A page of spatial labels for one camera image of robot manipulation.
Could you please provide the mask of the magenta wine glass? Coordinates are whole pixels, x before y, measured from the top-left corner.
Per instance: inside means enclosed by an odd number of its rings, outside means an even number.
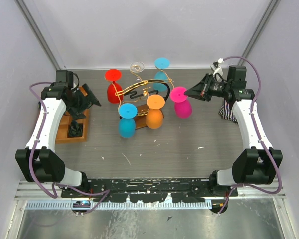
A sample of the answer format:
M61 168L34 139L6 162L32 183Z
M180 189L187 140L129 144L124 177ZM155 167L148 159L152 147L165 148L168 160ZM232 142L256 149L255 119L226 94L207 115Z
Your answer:
M170 93L170 98L174 102L176 115L180 118L188 118L192 114L192 105L185 94L186 90L185 87L179 86L175 87Z

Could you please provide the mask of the striped cloth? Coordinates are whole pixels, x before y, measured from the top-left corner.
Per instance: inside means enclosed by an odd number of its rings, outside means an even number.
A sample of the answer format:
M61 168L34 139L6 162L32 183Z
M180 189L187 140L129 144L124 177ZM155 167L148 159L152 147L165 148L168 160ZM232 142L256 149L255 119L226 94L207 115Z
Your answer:
M229 103L226 100L223 101L218 114L221 116L223 120L227 120L234 124L238 124L237 119L231 111Z

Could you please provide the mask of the wooden compartment tray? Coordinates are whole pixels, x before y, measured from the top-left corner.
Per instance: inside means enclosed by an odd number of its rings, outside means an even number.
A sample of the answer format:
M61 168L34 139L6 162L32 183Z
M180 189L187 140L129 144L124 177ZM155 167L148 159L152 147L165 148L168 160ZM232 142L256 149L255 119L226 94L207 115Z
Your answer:
M55 144L70 144L87 141L89 109L85 109L82 114L85 118L74 120L67 110L63 113Z

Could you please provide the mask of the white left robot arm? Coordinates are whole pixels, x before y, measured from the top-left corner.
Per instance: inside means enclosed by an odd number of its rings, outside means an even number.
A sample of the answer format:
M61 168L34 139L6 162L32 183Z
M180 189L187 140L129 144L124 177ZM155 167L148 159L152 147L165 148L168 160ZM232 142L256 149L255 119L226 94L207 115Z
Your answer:
M84 119L83 111L100 105L87 84L74 83L78 75L69 70L57 70L54 82L47 82L40 95L40 112L32 136L25 149L15 153L15 159L27 182L35 183L45 194L56 199L55 186L68 188L78 197L92 196L84 172L67 168L55 153L55 141L61 118L68 112L74 120Z

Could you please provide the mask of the gold wire wine glass rack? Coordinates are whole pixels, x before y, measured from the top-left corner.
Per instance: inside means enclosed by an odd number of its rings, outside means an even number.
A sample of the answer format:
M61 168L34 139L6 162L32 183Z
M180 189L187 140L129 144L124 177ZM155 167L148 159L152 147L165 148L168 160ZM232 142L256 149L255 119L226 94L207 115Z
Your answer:
M170 89L170 85L172 86L172 89L175 88L174 83L173 83L173 79L168 75L168 73L164 70L161 69L161 71L165 72L166 75L168 76L168 81L163 81L163 80L157 80L155 78L153 79L142 79L142 81L136 82L128 87L126 87L125 89L122 89L119 92L116 92L116 95L122 95L123 99L119 102L118 105L118 109L119 107L123 104L123 103L135 103L138 101L146 101L148 99L148 97L152 94L159 94L158 90L150 90L151 88L150 84L154 84L154 83L163 83L167 86L167 93L166 95L163 97L165 101L167 101L167 99L169 98L171 89Z

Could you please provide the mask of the light blue wine glass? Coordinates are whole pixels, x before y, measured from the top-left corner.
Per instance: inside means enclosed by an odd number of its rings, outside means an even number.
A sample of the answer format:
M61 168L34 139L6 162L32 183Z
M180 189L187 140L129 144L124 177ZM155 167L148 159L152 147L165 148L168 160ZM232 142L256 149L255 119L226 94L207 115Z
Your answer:
M170 61L165 57L160 57L154 61L154 64L159 69L154 78L157 80L168 81L168 76L165 72L161 71L161 69L168 68L170 66ZM158 90L159 92L164 92L167 90L167 86L163 83L156 82L153 84L153 87L155 90Z

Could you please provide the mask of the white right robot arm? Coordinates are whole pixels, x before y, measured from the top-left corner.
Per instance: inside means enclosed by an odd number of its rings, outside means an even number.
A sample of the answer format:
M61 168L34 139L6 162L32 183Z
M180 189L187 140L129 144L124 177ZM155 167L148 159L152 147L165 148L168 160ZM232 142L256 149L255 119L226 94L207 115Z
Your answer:
M260 186L269 185L274 179L278 180L278 187L272 193L277 194L282 189L279 165L283 155L266 137L257 112L256 95L246 87L246 73L244 66L229 66L226 80L218 81L218 72L206 74L198 84L185 91L188 97L201 101L223 98L239 126L244 150L231 168L211 174L208 189L214 196L222 195L226 186L249 186L266 193L267 190Z

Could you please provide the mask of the orange wine glass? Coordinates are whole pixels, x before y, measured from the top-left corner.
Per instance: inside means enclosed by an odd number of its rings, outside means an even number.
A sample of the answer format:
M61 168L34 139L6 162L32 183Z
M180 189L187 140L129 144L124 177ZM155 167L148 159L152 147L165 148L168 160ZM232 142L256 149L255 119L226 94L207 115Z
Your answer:
M146 115L146 125L151 129L159 129L163 125L162 107L165 100L161 95L151 95L147 99L149 111Z

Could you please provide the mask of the clear wine glass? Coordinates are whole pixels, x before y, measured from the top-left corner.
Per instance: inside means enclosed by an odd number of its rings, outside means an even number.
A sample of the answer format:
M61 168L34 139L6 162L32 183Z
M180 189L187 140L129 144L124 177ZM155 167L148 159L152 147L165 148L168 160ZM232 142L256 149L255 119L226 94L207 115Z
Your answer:
M140 77L140 72L142 72L143 70L145 69L145 65L143 62L133 62L130 64L130 72L136 76L136 80L139 82L139 81L142 81L141 77Z

